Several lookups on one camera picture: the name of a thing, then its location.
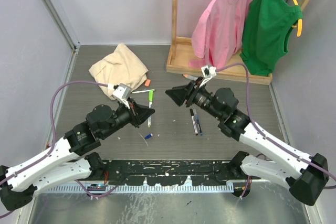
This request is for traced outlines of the white marker dark green end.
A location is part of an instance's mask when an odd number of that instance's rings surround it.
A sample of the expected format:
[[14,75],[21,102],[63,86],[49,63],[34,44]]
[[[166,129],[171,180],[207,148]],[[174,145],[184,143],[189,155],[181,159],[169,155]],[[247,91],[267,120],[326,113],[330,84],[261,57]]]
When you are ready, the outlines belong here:
[[148,90],[141,90],[141,91],[133,91],[132,94],[138,94],[138,93],[147,93],[147,92],[154,92],[155,89],[148,89]]

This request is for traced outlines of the blue transparent gel pen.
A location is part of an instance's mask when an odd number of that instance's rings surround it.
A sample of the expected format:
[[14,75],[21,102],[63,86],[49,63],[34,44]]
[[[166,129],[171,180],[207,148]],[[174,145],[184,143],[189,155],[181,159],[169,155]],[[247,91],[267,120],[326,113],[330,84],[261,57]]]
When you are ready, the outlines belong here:
[[197,124],[197,127],[198,127],[198,133],[199,133],[200,136],[203,136],[203,131],[202,131],[202,128],[201,128],[201,124],[200,124],[200,121],[199,121],[197,110],[193,109],[193,111],[194,111],[194,115],[195,115],[196,124]]

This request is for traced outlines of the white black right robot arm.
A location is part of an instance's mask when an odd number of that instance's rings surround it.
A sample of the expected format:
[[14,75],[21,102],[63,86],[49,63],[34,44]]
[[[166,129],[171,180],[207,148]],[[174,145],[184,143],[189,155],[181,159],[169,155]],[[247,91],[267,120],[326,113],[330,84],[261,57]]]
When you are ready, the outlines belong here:
[[246,144],[270,160],[239,152],[231,160],[230,172],[241,179],[260,177],[276,183],[301,203],[313,206],[329,181],[327,159],[316,153],[302,152],[273,137],[237,108],[238,100],[230,88],[215,93],[206,90],[203,78],[173,87],[165,92],[178,106],[197,105],[219,121],[218,128],[227,137]]

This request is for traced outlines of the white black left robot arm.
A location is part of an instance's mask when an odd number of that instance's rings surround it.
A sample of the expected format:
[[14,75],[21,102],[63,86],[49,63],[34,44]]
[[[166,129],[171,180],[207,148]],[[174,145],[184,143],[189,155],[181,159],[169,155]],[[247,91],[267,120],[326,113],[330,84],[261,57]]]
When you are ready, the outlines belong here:
[[139,127],[155,110],[137,104],[119,103],[116,110],[98,105],[84,122],[73,127],[50,148],[13,167],[1,166],[1,202],[8,211],[30,203],[40,193],[70,180],[99,180],[105,165],[94,150],[101,141],[127,124]]

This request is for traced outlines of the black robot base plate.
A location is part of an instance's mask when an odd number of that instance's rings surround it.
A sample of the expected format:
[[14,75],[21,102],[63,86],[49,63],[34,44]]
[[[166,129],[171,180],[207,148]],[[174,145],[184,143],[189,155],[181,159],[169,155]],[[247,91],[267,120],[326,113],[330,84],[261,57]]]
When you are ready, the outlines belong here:
[[192,186],[226,185],[228,180],[246,180],[247,175],[234,172],[229,162],[220,160],[107,160],[87,180],[107,180],[110,185],[182,186],[190,178]]

